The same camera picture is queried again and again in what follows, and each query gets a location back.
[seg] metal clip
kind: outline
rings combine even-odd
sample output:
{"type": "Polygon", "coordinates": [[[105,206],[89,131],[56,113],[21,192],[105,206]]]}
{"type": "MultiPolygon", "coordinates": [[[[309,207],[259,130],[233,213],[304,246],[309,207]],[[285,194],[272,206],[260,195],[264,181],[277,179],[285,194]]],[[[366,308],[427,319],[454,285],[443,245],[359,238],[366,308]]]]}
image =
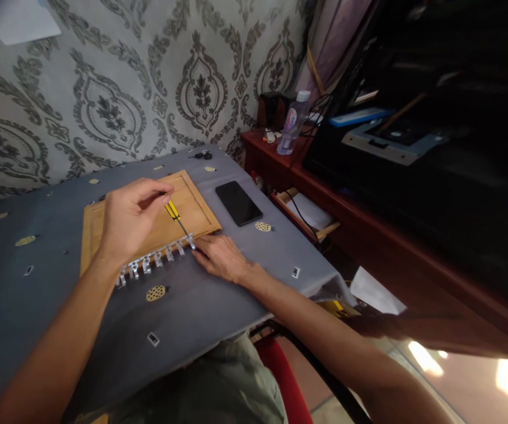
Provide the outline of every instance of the metal clip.
{"type": "Polygon", "coordinates": [[[186,237],[186,239],[187,243],[189,243],[189,246],[191,246],[193,250],[197,250],[197,248],[195,247],[195,243],[193,243],[193,236],[189,234],[189,237],[186,237]]]}
{"type": "Polygon", "coordinates": [[[161,250],[156,250],[154,252],[154,260],[155,260],[155,266],[157,268],[162,267],[164,263],[161,261],[161,250]]]}
{"type": "Polygon", "coordinates": [[[125,273],[126,273],[126,266],[122,267],[122,271],[120,271],[120,275],[118,276],[117,289],[121,289],[124,286],[126,286],[126,278],[124,278],[125,273]]]}
{"type": "Polygon", "coordinates": [[[177,250],[179,250],[179,254],[181,256],[185,256],[185,250],[183,250],[183,245],[181,244],[181,240],[177,240],[175,242],[175,245],[177,246],[177,250]]]}
{"type": "Polygon", "coordinates": [[[140,275],[138,275],[138,261],[130,262],[128,265],[130,266],[130,278],[138,280],[140,278],[140,275]]]}
{"type": "Polygon", "coordinates": [[[171,246],[168,246],[167,249],[165,249],[165,256],[169,262],[173,261],[173,254],[171,252],[173,252],[173,249],[171,246]]]}
{"type": "Polygon", "coordinates": [[[144,274],[151,274],[152,268],[150,268],[150,257],[151,255],[146,255],[142,261],[142,271],[144,274]]]}

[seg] plastic water bottle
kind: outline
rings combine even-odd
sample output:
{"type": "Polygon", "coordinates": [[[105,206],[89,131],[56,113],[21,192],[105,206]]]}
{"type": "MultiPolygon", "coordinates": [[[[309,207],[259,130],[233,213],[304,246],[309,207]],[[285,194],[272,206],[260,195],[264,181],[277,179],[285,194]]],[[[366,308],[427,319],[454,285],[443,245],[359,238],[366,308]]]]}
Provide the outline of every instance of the plastic water bottle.
{"type": "Polygon", "coordinates": [[[281,133],[281,141],[277,146],[277,152],[282,155],[293,153],[295,142],[301,132],[301,127],[307,119],[310,104],[308,98],[311,97],[311,92],[301,90],[297,94],[297,100],[291,103],[287,111],[287,118],[281,133]]]}

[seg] damask wallpaper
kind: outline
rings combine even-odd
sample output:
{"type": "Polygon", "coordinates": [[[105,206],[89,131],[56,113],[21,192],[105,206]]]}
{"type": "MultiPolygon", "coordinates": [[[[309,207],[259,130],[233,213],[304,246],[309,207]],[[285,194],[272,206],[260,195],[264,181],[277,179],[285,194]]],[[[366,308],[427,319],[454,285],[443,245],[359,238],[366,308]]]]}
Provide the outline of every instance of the damask wallpaper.
{"type": "Polygon", "coordinates": [[[0,41],[0,198],[216,144],[294,83],[312,0],[47,0],[62,34],[0,41]]]}

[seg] paper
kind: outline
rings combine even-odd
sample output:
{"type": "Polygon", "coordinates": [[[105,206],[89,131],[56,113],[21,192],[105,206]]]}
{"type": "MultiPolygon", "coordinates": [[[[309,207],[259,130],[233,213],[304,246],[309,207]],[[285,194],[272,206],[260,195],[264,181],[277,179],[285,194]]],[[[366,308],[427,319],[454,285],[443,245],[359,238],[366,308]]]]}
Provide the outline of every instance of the paper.
{"type": "Polygon", "coordinates": [[[373,306],[379,312],[399,315],[407,309],[398,298],[393,296],[362,267],[358,268],[354,279],[352,279],[350,291],[358,299],[373,306]]]}
{"type": "MultiPolygon", "coordinates": [[[[299,208],[301,215],[311,227],[314,227],[317,230],[322,230],[332,221],[332,216],[319,208],[316,203],[312,202],[304,194],[299,193],[294,198],[295,204],[299,208]]],[[[299,212],[297,211],[295,204],[293,204],[291,200],[286,203],[291,212],[293,212],[302,221],[303,219],[299,216],[299,212]]]]}
{"type": "Polygon", "coordinates": [[[0,39],[6,45],[61,34],[44,0],[0,0],[0,39]]]}

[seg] black phone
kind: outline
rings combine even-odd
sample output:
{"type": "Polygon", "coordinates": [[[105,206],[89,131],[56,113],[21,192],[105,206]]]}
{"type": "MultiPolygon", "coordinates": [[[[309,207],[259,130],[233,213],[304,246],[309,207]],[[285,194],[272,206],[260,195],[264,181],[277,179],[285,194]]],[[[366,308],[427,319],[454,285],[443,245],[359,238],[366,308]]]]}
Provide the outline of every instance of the black phone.
{"type": "Polygon", "coordinates": [[[215,188],[215,191],[239,227],[249,224],[264,215],[236,181],[219,185],[215,188]]]}

